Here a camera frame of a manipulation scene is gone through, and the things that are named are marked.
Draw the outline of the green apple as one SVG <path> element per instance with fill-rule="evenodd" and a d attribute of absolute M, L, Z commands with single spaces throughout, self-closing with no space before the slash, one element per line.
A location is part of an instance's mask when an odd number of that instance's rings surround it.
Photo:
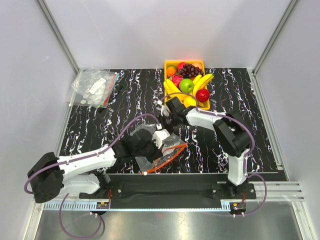
<path fill-rule="evenodd" d="M 184 93 L 191 93 L 194 89 L 194 83 L 189 78 L 183 78 L 179 83 L 179 89 Z"/>

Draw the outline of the red apple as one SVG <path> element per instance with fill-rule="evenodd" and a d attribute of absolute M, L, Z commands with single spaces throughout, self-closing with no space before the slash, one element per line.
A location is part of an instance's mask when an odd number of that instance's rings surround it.
<path fill-rule="evenodd" d="M 196 92 L 195 97 L 200 103 L 204 103 L 209 99 L 210 92 L 207 89 L 202 88 Z"/>

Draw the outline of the clear zip bag orange zipper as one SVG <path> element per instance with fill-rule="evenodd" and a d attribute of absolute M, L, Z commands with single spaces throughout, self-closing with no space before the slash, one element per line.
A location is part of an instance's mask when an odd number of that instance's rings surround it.
<path fill-rule="evenodd" d="M 135 160 L 144 176 L 171 163 L 187 147 L 179 136 L 159 124 L 140 124 L 129 135 L 138 153 Z"/>

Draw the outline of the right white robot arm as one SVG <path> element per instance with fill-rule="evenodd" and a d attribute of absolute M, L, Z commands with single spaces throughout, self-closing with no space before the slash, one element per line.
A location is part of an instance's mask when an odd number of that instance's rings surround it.
<path fill-rule="evenodd" d="M 215 133 L 222 150 L 228 156 L 228 195 L 239 198 L 245 192 L 248 156 L 255 148 L 255 140 L 239 113 L 212 112 L 197 106 L 185 107 L 177 97 L 166 103 L 158 101 L 159 121 L 168 132 L 177 125 L 201 127 Z"/>

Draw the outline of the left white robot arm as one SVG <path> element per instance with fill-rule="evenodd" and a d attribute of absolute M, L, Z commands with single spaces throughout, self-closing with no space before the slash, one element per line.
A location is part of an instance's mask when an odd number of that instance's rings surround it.
<path fill-rule="evenodd" d="M 73 156 L 55 156 L 48 152 L 27 174 L 25 192 L 32 194 L 36 203 L 46 203 L 59 195 L 85 194 L 103 198 L 108 193 L 110 180 L 97 169 L 124 164 L 135 157 L 152 162 L 162 157 L 164 130 L 150 133 L 140 129 L 133 135 L 117 137 L 110 144 Z"/>

